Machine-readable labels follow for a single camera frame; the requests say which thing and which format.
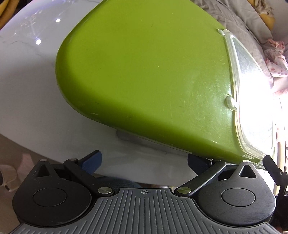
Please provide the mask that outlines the green plastic box lid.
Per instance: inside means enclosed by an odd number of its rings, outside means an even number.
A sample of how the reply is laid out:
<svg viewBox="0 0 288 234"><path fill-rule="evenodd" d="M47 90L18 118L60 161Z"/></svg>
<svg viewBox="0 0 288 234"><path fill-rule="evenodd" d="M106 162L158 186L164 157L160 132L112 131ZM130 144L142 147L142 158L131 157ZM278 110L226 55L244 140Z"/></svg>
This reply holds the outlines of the green plastic box lid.
<svg viewBox="0 0 288 234"><path fill-rule="evenodd" d="M276 148L269 78L193 1L102 1L62 42L56 79L77 112L130 139L235 164Z"/></svg>

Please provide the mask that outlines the pink floral cloth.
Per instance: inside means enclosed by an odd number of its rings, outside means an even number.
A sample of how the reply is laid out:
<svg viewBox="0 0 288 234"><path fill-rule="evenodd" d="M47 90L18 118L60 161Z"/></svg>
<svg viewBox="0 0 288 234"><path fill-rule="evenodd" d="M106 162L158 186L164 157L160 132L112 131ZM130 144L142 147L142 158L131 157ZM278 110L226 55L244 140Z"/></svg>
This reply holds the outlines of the pink floral cloth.
<svg viewBox="0 0 288 234"><path fill-rule="evenodd" d="M273 77L272 91L274 93L287 92L287 60L284 53L283 41L268 39L264 54L265 63Z"/></svg>

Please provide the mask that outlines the beige covered sofa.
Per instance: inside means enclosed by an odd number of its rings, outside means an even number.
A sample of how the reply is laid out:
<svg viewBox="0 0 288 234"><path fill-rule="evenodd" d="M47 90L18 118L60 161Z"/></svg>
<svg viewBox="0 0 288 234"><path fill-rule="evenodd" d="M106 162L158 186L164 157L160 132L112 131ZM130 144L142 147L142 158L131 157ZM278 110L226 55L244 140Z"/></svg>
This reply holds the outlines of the beige covered sofa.
<svg viewBox="0 0 288 234"><path fill-rule="evenodd" d="M248 1L193 1L193 3L231 31L253 56L264 74L272 76L264 54L268 39L274 40L272 31Z"/></svg>

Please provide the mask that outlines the yellow leather chair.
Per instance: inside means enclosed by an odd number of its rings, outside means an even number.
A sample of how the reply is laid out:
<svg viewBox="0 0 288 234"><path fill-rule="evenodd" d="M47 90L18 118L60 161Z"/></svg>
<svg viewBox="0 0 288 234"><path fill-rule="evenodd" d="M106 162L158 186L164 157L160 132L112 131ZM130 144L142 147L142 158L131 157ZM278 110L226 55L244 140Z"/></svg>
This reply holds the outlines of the yellow leather chair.
<svg viewBox="0 0 288 234"><path fill-rule="evenodd" d="M1 17L0 17L0 29L13 18L13 16L22 8L23 1L20 0L4 0L1 1Z"/></svg>

